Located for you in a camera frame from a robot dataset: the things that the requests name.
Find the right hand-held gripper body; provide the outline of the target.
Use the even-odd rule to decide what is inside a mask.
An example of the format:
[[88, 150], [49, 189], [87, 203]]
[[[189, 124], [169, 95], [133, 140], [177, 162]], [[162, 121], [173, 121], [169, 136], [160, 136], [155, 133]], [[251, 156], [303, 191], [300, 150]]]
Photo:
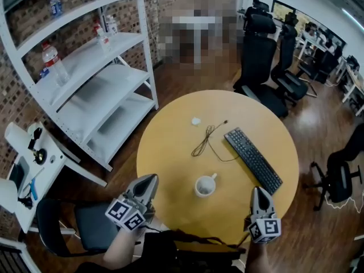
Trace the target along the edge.
[[245, 218], [244, 231], [248, 232], [254, 243], [268, 243], [281, 236], [281, 219], [275, 212], [257, 216], [251, 214]]

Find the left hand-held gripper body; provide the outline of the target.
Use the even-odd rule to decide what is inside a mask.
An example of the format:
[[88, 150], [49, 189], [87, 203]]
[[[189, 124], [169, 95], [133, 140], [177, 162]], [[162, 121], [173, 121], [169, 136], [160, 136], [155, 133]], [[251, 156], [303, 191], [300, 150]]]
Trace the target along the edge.
[[125, 192], [113, 199], [105, 216], [118, 227], [134, 231], [152, 221], [155, 214], [152, 201], [153, 197], [136, 197]]

